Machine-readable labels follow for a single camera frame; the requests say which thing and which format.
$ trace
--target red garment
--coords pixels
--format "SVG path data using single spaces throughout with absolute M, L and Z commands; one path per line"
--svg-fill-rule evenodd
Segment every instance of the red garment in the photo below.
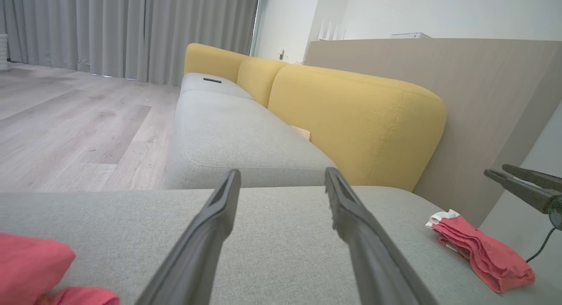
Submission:
M 534 271 L 508 245 L 474 229 L 462 216 L 443 218 L 431 225 L 439 232 L 439 242 L 453 248 L 496 293 L 534 283 Z
M 119 297 L 98 287 L 68 287 L 44 296 L 62 279 L 76 255 L 54 240 L 0 233 L 0 305 L 118 305 Z

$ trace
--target gray seat cushion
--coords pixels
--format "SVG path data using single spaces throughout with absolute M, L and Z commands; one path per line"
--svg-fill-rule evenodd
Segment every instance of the gray seat cushion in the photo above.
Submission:
M 335 163 L 259 103 L 190 90 L 177 101 L 168 189 L 213 188 L 230 169 L 243 187 L 323 185 Z
M 222 81 L 222 83 L 215 83 L 214 81 L 207 81 L 203 78 L 210 78 Z M 253 97 L 244 91 L 239 85 L 233 83 L 229 79 L 217 77 L 216 75 L 205 75 L 205 73 L 186 73 L 181 81 L 181 93 L 190 90 L 202 90 L 216 93 L 223 93 L 243 97 L 245 99 L 253 100 Z
M 494 293 L 424 227 L 441 211 L 432 203 L 391 187 L 353 189 L 440 304 L 560 303 L 561 292 L 539 275 Z M 103 287 L 128 305 L 211 191 L 0 194 L 0 231 L 65 243 L 76 260 L 59 287 Z M 359 303 L 349 249 L 331 223 L 324 187 L 241 189 L 211 303 Z

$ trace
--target yellow cushion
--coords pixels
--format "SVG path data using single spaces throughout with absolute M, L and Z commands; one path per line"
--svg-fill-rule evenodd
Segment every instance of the yellow cushion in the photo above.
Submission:
M 240 64 L 237 84 L 245 89 L 257 103 L 267 107 L 273 79 L 279 69 L 286 65 L 288 64 L 284 61 L 247 57 Z
M 393 79 L 287 65 L 268 109 L 307 129 L 352 185 L 412 191 L 443 133 L 446 109 L 429 90 Z
M 238 79 L 240 63 L 249 56 L 203 44 L 191 43 L 185 51 L 183 73 L 198 72 L 233 81 Z

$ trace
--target folded towel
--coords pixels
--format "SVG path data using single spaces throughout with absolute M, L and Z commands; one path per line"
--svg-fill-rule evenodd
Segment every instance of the folded towel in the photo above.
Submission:
M 0 233 L 0 305 L 119 305 L 119 297 L 99 287 L 55 287 L 76 255 L 54 240 Z
M 469 259 L 476 275 L 496 293 L 534 282 L 534 271 L 522 257 L 452 209 L 432 215 L 425 226 L 439 233 L 441 244 Z

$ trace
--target yellow sofa backrest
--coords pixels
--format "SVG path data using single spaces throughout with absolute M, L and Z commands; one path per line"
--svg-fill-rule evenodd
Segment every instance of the yellow sofa backrest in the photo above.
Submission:
M 283 67 L 267 108 L 310 131 L 352 185 L 412 191 L 443 133 L 446 109 L 404 81 L 303 65 Z

